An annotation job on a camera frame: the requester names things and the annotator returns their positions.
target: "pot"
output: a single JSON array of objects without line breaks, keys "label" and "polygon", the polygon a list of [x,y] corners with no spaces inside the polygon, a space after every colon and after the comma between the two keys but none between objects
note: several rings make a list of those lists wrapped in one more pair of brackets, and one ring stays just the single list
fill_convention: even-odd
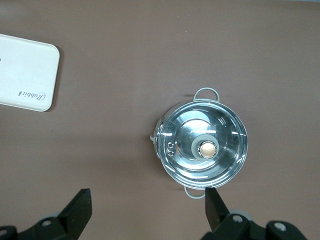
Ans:
[{"label": "pot", "polygon": [[[214,99],[198,98],[203,90]],[[240,118],[220,103],[216,90],[199,89],[193,101],[171,108],[156,124],[153,141],[166,172],[187,188],[217,188],[230,181],[245,163],[248,135]]]}]

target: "glass lid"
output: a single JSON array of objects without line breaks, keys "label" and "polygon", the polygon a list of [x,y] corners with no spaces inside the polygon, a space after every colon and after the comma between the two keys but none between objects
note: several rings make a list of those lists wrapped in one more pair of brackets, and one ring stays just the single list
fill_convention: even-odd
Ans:
[{"label": "glass lid", "polygon": [[247,132],[230,108],[201,99],[181,106],[163,122],[157,149],[165,170],[180,184],[219,187],[243,166]]}]

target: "white rectangular object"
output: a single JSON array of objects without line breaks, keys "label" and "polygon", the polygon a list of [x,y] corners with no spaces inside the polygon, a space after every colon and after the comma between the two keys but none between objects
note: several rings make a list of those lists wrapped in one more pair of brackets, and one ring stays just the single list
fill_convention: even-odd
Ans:
[{"label": "white rectangular object", "polygon": [[48,110],[59,58],[54,45],[0,34],[0,104]]}]

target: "pot with glass lid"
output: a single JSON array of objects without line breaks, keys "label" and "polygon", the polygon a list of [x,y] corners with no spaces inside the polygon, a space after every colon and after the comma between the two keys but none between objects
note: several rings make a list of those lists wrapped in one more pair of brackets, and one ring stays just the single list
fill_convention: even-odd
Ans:
[{"label": "pot with glass lid", "polygon": [[[214,99],[198,98],[203,90]],[[171,108],[150,136],[166,172],[187,188],[216,188],[230,181],[243,166],[248,151],[248,135],[240,118],[220,103],[216,90],[199,89],[193,101]]]}]

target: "logo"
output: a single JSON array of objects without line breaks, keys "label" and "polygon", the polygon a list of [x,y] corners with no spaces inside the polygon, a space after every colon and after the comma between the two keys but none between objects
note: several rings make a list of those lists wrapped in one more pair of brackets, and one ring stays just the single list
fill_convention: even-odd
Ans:
[{"label": "logo", "polygon": [[26,92],[26,91],[20,91],[18,94],[19,97],[25,97],[29,99],[35,99],[38,101],[42,101],[46,98],[46,94],[44,92],[32,93],[32,92]]}]

